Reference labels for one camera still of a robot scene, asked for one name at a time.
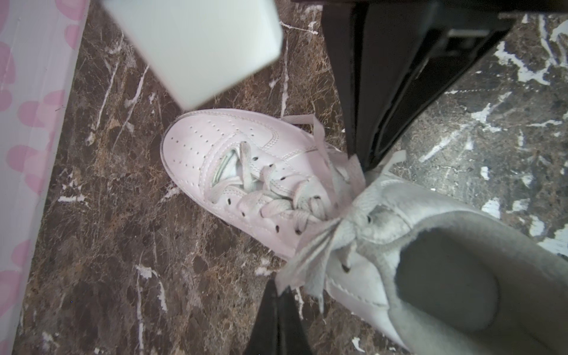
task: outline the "shoelace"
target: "shoelace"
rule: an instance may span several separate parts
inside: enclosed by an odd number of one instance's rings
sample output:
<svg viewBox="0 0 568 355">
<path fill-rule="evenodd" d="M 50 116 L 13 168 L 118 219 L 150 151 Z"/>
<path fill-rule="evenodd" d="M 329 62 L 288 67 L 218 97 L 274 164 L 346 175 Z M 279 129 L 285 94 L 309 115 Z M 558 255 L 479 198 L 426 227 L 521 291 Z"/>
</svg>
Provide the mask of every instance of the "shoelace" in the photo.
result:
<svg viewBox="0 0 568 355">
<path fill-rule="evenodd" d="M 365 175 L 356 155 L 349 159 L 345 167 L 334 166 L 327 152 L 325 129 L 315 115 L 286 116 L 282 119 L 291 124 L 314 125 L 314 142 L 331 172 L 335 195 L 330 196 L 329 200 L 306 198 L 309 186 L 319 182 L 314 178 L 298 185 L 292 201 L 286 199 L 271 189 L 270 177 L 276 169 L 274 165 L 262 169 L 260 180 L 264 185 L 261 190 L 253 191 L 250 145 L 241 142 L 239 159 L 243 176 L 218 182 L 206 197 L 216 202 L 228 186 L 242 186 L 247 193 L 239 202 L 242 210 L 250 210 L 264 199 L 265 204 L 260 209 L 262 217 L 289 214 L 294 221 L 296 232 L 301 233 L 302 238 L 295 256 L 276 276 L 278 292 L 281 293 L 288 286 L 296 288 L 304 284 L 306 293 L 318 299 L 320 311 L 323 313 L 325 270 L 329 257 L 335 251 L 341 263 L 350 268 L 350 256 L 357 248 L 357 235 L 374 233 L 374 229 L 369 228 L 369 214 L 379 203 L 379 186 L 375 180 L 369 187 L 365 187 Z M 390 154 L 379 164 L 374 174 L 388 171 L 393 164 L 405 159 L 405 151 Z M 330 206 L 329 201 L 336 201 L 335 206 Z"/>
</svg>

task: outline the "marble floor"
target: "marble floor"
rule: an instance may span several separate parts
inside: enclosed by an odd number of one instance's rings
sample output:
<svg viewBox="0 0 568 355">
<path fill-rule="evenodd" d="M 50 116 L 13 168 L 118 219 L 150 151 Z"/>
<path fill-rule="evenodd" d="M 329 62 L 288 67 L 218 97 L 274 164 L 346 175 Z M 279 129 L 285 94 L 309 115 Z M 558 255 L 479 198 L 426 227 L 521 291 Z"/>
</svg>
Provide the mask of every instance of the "marble floor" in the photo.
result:
<svg viewBox="0 0 568 355">
<path fill-rule="evenodd" d="M 320 8 L 277 5 L 292 26 L 281 59 L 203 108 L 315 112 L 345 149 Z M 568 239 L 568 17 L 518 19 L 404 134 L 408 160 L 394 171 L 537 241 Z M 267 274 L 282 263 L 170 183 L 159 145 L 180 113 L 92 2 L 15 354 L 243 351 Z M 405 353 L 328 297 L 324 314 L 297 297 L 317 353 Z"/>
</svg>

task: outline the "black object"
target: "black object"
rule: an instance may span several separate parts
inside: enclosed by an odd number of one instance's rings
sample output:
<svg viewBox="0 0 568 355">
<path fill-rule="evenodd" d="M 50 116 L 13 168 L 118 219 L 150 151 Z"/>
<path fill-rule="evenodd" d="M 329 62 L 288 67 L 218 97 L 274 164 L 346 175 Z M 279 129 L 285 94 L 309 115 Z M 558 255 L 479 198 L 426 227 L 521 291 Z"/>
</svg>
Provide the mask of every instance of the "black object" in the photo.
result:
<svg viewBox="0 0 568 355">
<path fill-rule="evenodd" d="M 514 24 L 503 11 L 567 12 L 564 0 L 293 0 L 323 3 L 321 26 L 348 153 L 367 171 Z"/>
<path fill-rule="evenodd" d="M 266 283 L 252 334 L 243 355 L 312 355 L 298 309 L 288 287 L 280 297 L 273 279 Z"/>
</svg>

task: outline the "white vein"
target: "white vein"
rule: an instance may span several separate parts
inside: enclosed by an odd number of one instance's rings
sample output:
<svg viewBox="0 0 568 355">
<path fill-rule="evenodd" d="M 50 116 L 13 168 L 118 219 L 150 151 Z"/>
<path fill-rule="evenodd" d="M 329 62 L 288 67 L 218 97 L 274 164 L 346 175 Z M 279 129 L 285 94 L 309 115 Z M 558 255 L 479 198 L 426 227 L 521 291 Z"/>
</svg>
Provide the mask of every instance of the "white vein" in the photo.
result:
<svg viewBox="0 0 568 355">
<path fill-rule="evenodd" d="M 78 196 L 59 196 L 57 199 L 58 202 L 83 202 L 85 200 L 85 196 L 80 194 Z"/>
<path fill-rule="evenodd" d="M 464 149 L 466 151 L 472 151 L 473 150 L 473 139 L 471 139 L 471 135 L 467 135 L 467 140 L 465 142 Z"/>
<path fill-rule="evenodd" d="M 286 101 L 288 100 L 288 39 L 286 39 L 286 49 L 284 50 L 284 82 L 282 83 L 282 106 L 280 109 L 280 117 L 284 117 L 286 112 Z"/>
<path fill-rule="evenodd" d="M 523 184 L 526 187 L 530 187 L 531 186 L 531 182 L 534 180 L 534 176 L 533 174 L 524 174 L 523 176 L 521 176 L 521 181 L 523 182 Z"/>
<path fill-rule="evenodd" d="M 95 125 L 95 130 L 98 129 L 99 125 L 101 124 L 101 116 L 103 114 L 103 109 L 105 108 L 108 95 L 110 94 L 110 90 L 112 89 L 112 84 L 114 83 L 114 76 L 116 75 L 116 71 L 118 70 L 118 64 L 119 63 L 117 62 L 116 65 L 114 66 L 114 69 L 112 70 L 112 74 L 110 76 L 110 84 L 108 85 L 108 89 L 105 92 L 105 97 L 103 97 L 103 103 L 101 104 L 101 109 L 99 110 L 99 114 L 97 117 L 97 124 Z"/>
<path fill-rule="evenodd" d="M 541 162 L 545 166 L 551 166 L 552 165 L 552 163 L 550 161 L 546 160 L 546 158 L 543 157 L 542 155 L 538 156 L 538 161 Z"/>
<path fill-rule="evenodd" d="M 271 90 L 276 86 L 278 80 L 280 80 L 280 78 L 274 79 L 268 83 L 268 86 L 270 87 Z"/>
<path fill-rule="evenodd" d="M 136 270 L 140 273 L 144 279 L 152 278 L 152 276 L 156 276 L 158 280 L 158 285 L 160 286 L 160 294 L 158 294 L 158 300 L 160 300 L 160 306 L 162 310 L 168 313 L 168 305 L 166 304 L 166 290 L 164 289 L 164 284 L 160 281 L 160 276 L 156 271 L 152 268 L 148 268 L 144 265 L 136 265 Z"/>
<path fill-rule="evenodd" d="M 128 110 L 128 115 L 126 116 L 126 121 L 124 121 L 124 123 L 122 124 L 122 127 L 120 128 L 120 131 L 118 132 L 118 134 L 116 136 L 114 144 L 112 145 L 111 151 L 114 151 L 114 147 L 116 146 L 116 142 L 118 142 L 118 138 L 120 138 L 122 131 L 124 131 L 124 128 L 126 127 L 126 124 L 130 121 L 130 117 L 132 116 L 132 112 L 134 111 L 134 107 L 136 106 L 136 102 L 138 101 L 138 97 L 140 96 L 140 93 L 142 91 L 142 86 L 144 84 L 144 77 L 146 76 L 146 72 L 148 71 L 148 68 L 150 68 L 150 66 L 146 65 L 146 69 L 144 69 L 144 73 L 140 77 L 140 81 L 138 82 L 138 88 L 136 89 L 136 94 L 134 95 L 132 100 L 125 100 L 124 101 L 124 106 L 125 107 L 130 106 L 130 110 Z"/>
<path fill-rule="evenodd" d="M 527 124 L 527 127 L 546 127 L 549 124 L 553 125 L 553 126 L 559 126 L 561 125 L 563 122 L 562 121 L 556 121 L 556 120 L 548 120 L 546 122 L 542 122 L 542 123 L 531 123 L 531 124 Z"/>
<path fill-rule="evenodd" d="M 59 348 L 59 344 L 53 339 L 53 336 L 48 332 L 42 332 L 41 337 L 43 338 L 43 349 L 48 351 L 51 347 L 51 344 L 55 345 L 56 348 Z"/>
<path fill-rule="evenodd" d="M 488 103 L 483 110 L 478 112 L 472 112 L 471 118 L 480 122 L 484 126 L 483 127 L 484 131 L 490 131 L 493 133 L 500 132 L 502 130 L 500 127 L 493 127 L 492 125 L 487 123 L 487 117 L 489 117 L 489 115 L 493 111 L 495 111 L 495 109 L 499 107 L 499 105 L 501 105 L 511 94 L 512 92 L 509 91 L 507 93 L 500 95 L 498 98 L 499 102 L 497 104 L 491 106 L 491 103 Z"/>
<path fill-rule="evenodd" d="M 554 238 L 546 237 L 539 245 L 551 253 L 568 256 L 568 223 L 554 233 Z"/>
<path fill-rule="evenodd" d="M 138 97 L 140 96 L 140 93 L 142 92 L 142 86 L 144 84 L 144 77 L 146 76 L 146 72 L 148 71 L 148 68 L 150 68 L 150 66 L 146 65 L 146 69 L 144 69 L 144 73 L 142 74 L 142 76 L 140 77 L 140 80 L 138 81 L 138 87 L 136 88 L 136 94 L 134 94 L 134 97 L 132 99 L 124 100 L 124 107 L 125 108 L 129 108 L 130 106 L 134 105 L 136 103 L 136 101 L 138 101 Z"/>
<path fill-rule="evenodd" d="M 297 288 L 294 291 L 296 292 L 294 299 L 298 302 L 298 315 L 300 316 L 300 319 L 304 319 L 304 300 L 302 299 L 300 288 Z"/>
<path fill-rule="evenodd" d="M 499 198 L 493 197 L 481 207 L 481 210 L 497 219 L 501 219 L 500 207 L 501 203 L 499 202 Z"/>
<path fill-rule="evenodd" d="M 360 353 L 364 353 L 365 351 L 361 349 L 361 347 L 359 346 L 360 341 L 361 339 L 359 337 L 354 337 L 353 339 L 351 339 L 351 343 L 353 343 L 353 346 L 355 346 L 355 350 L 357 350 Z"/>
<path fill-rule="evenodd" d="M 537 216 L 535 215 L 531 215 L 531 227 L 529 228 L 529 234 L 532 237 L 537 237 L 539 235 L 542 235 L 542 232 L 544 232 L 544 222 L 541 221 Z"/>
<path fill-rule="evenodd" d="M 533 72 L 532 70 L 529 70 L 523 63 L 523 61 L 517 58 L 516 55 L 505 51 L 505 42 L 499 43 L 499 45 L 497 46 L 497 51 L 494 53 L 494 55 L 499 59 L 500 65 L 508 65 L 509 63 L 513 63 L 518 67 L 517 79 L 520 82 L 535 80 L 543 85 L 550 85 L 550 82 L 544 79 L 544 74 L 546 74 L 548 72 L 548 69 L 550 68 L 550 61 L 546 61 L 546 66 L 543 69 L 537 72 Z"/>
<path fill-rule="evenodd" d="M 511 213 L 511 212 L 526 211 L 529 208 L 529 202 L 530 201 L 531 201 L 531 199 L 529 199 L 529 198 L 523 198 L 523 199 L 520 199 L 520 200 L 513 201 L 512 210 L 507 211 L 507 212 Z"/>
<path fill-rule="evenodd" d="M 486 166 L 481 167 L 481 176 L 485 180 L 489 180 L 489 168 Z"/>
<path fill-rule="evenodd" d="M 144 355 L 144 319 L 142 318 L 142 288 L 140 287 L 140 276 L 136 278 L 136 291 L 138 293 L 138 302 L 136 303 L 136 318 L 138 318 L 138 350 L 140 355 Z"/>
<path fill-rule="evenodd" d="M 566 43 L 566 41 L 560 41 L 559 39 L 560 34 L 564 34 L 565 36 L 568 36 L 568 20 L 562 22 L 560 25 L 558 25 L 558 27 L 556 27 L 555 29 L 552 30 L 552 33 L 550 34 L 550 40 L 553 42 L 556 42 L 556 44 L 558 45 L 558 49 L 560 50 L 560 66 L 564 67 L 564 68 L 568 68 L 568 58 L 566 56 L 566 48 L 564 47 Z"/>
<path fill-rule="evenodd" d="M 259 266 L 254 271 L 256 276 L 270 276 L 272 274 L 272 270 L 267 269 L 264 266 Z"/>
<path fill-rule="evenodd" d="M 117 54 L 118 52 L 120 52 L 122 50 L 122 42 L 124 41 L 124 32 L 120 32 L 120 41 L 118 42 L 118 45 L 113 48 L 113 49 L 108 49 L 107 52 L 111 55 L 113 54 Z"/>
<path fill-rule="evenodd" d="M 453 142 L 457 137 L 460 136 L 460 134 L 462 133 L 462 131 L 465 128 L 470 127 L 470 124 L 463 124 L 460 126 L 460 128 L 456 131 L 453 131 L 452 133 L 450 133 L 449 136 L 446 136 L 444 138 L 442 138 L 442 140 L 436 144 L 432 149 L 430 149 L 430 151 L 421 156 L 418 161 L 419 162 L 425 162 L 426 160 L 430 159 L 431 157 L 433 157 L 434 155 L 436 155 L 436 153 L 438 153 L 439 151 L 441 151 L 442 149 L 444 149 L 448 144 L 450 144 L 451 142 Z"/>
<path fill-rule="evenodd" d="M 286 28 L 290 28 L 290 29 L 292 29 L 292 30 L 300 30 L 300 31 L 309 32 L 309 33 L 311 33 L 311 34 L 313 34 L 313 35 L 317 35 L 317 34 L 318 34 L 317 31 L 314 31 L 314 30 L 305 30 L 304 28 L 298 28 L 298 27 L 290 26 L 289 24 L 286 24 L 286 23 L 284 23 L 284 22 L 282 22 L 282 21 L 280 21 L 280 25 L 282 25 L 282 26 L 284 26 L 284 27 L 286 27 Z"/>
<path fill-rule="evenodd" d="M 95 142 L 95 133 L 89 132 L 89 136 L 85 139 L 85 144 L 87 147 L 91 146 Z"/>
<path fill-rule="evenodd" d="M 517 144 L 519 145 L 519 147 L 525 145 L 525 135 L 522 131 L 519 132 L 519 135 L 517 137 Z"/>
<path fill-rule="evenodd" d="M 548 53 L 548 61 L 550 64 L 557 66 L 558 62 L 554 58 L 552 54 L 552 50 L 550 49 L 550 45 L 548 43 L 548 32 L 546 31 L 546 21 L 544 19 L 544 15 L 540 14 L 538 16 L 538 32 L 540 34 L 540 45 L 544 48 L 544 50 Z"/>
<path fill-rule="evenodd" d="M 162 197 L 159 201 L 159 203 L 165 202 L 167 200 L 169 200 L 170 198 L 177 196 L 181 193 L 181 190 L 179 189 L 179 187 L 177 187 L 173 182 L 168 186 L 168 190 L 166 191 L 166 194 L 164 195 L 164 197 Z"/>
</svg>

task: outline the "white sneaker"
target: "white sneaker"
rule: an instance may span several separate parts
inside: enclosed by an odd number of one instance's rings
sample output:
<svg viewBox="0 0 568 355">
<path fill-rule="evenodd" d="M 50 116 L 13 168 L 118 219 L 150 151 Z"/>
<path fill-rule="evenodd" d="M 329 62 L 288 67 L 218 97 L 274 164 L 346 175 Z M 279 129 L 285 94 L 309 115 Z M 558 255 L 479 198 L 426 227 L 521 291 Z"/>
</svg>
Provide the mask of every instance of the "white sneaker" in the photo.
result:
<svg viewBox="0 0 568 355">
<path fill-rule="evenodd" d="M 314 134 L 253 112 L 191 112 L 164 136 L 162 160 L 193 200 L 289 260 L 280 290 L 305 284 L 321 299 L 325 288 L 420 354 L 568 353 L 564 260 L 388 172 L 366 187 L 317 121 Z"/>
</svg>

